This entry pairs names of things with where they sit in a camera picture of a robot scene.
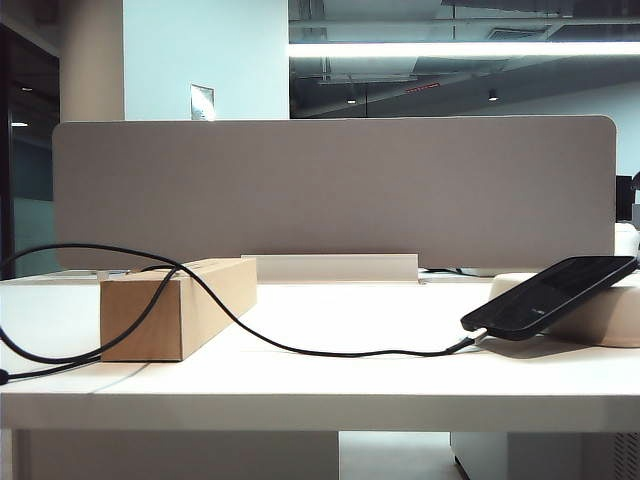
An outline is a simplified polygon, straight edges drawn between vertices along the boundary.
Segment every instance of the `brown cardboard box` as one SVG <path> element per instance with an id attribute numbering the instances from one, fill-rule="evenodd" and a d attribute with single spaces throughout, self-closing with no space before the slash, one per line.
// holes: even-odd
<path id="1" fill-rule="evenodd" d="M 186 264 L 237 316 L 256 303 L 255 259 L 207 259 Z M 140 315 L 166 270 L 131 273 L 100 283 L 100 340 L 118 336 Z M 103 361 L 180 361 L 220 333 L 231 319 L 189 276 L 169 281 L 145 321 Z"/>

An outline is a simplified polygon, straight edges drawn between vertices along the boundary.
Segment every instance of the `ceiling light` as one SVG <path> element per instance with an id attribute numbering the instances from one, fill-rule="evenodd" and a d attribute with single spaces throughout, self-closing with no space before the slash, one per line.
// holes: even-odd
<path id="1" fill-rule="evenodd" d="M 435 57 L 508 58 L 525 56 L 640 55 L 640 42 L 442 42 L 292 43 L 293 58 Z"/>

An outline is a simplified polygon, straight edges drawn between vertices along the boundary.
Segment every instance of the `floor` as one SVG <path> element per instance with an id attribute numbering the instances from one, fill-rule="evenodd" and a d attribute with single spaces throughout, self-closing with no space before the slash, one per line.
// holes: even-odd
<path id="1" fill-rule="evenodd" d="M 462 478 L 447 432 L 340 432 L 341 480 Z"/>

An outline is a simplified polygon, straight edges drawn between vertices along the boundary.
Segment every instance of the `ceiling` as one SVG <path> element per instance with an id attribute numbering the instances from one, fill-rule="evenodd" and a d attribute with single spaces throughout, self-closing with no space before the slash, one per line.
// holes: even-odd
<path id="1" fill-rule="evenodd" d="M 638 16 L 633 0 L 290 0 L 289 35 L 291 43 L 640 40 Z M 629 23 L 606 24 L 621 17 Z M 593 25 L 570 24 L 580 21 Z M 291 116 L 404 115 L 417 103 L 448 115 L 486 105 L 498 85 L 519 101 L 640 80 L 637 70 L 611 58 L 296 58 Z"/>

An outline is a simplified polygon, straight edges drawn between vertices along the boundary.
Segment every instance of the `phone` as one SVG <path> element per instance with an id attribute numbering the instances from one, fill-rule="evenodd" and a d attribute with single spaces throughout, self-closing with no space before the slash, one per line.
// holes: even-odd
<path id="1" fill-rule="evenodd" d="M 466 314 L 462 327 L 484 327 L 494 337 L 525 340 L 637 267 L 636 257 L 567 258 Z"/>

